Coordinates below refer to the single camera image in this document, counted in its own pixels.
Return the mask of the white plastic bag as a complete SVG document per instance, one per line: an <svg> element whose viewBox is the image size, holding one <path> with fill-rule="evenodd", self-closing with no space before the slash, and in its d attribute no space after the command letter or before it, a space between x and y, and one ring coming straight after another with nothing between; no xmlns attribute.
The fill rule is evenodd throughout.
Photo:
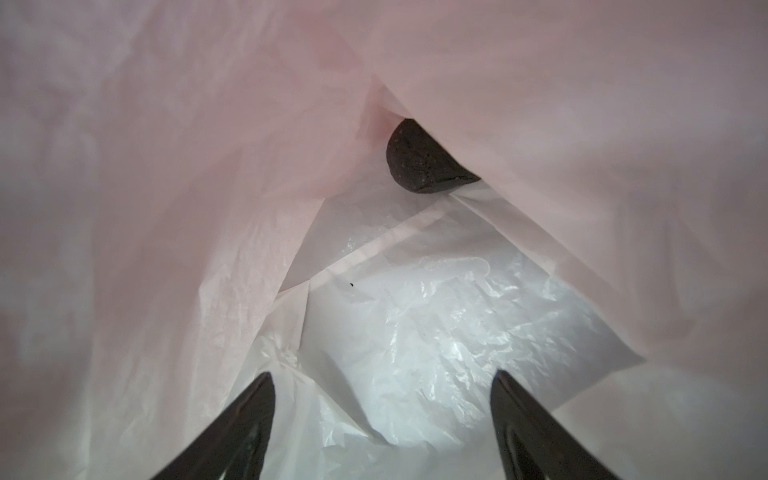
<svg viewBox="0 0 768 480"><path fill-rule="evenodd" d="M415 194L414 119L481 180ZM500 479L495 373L622 479L767 475L763 1L5 1L1 475Z"/></svg>

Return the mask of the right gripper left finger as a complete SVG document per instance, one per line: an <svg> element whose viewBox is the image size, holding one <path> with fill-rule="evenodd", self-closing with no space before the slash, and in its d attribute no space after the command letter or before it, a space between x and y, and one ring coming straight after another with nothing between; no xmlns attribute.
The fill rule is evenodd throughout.
<svg viewBox="0 0 768 480"><path fill-rule="evenodd" d="M154 480L258 480L276 408L272 375L257 376Z"/></svg>

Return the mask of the dark purple toy fruit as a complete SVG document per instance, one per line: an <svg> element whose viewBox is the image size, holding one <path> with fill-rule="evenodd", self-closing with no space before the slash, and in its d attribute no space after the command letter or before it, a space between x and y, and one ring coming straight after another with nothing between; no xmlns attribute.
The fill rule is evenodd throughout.
<svg viewBox="0 0 768 480"><path fill-rule="evenodd" d="M390 175L403 189L434 194L479 182L414 119L401 121L386 146Z"/></svg>

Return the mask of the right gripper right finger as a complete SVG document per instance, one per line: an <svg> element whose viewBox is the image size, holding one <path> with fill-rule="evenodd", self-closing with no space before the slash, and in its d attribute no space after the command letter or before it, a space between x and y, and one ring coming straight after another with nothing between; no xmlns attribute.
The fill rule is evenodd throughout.
<svg viewBox="0 0 768 480"><path fill-rule="evenodd" d="M496 372L490 408L505 477L617 480L508 372Z"/></svg>

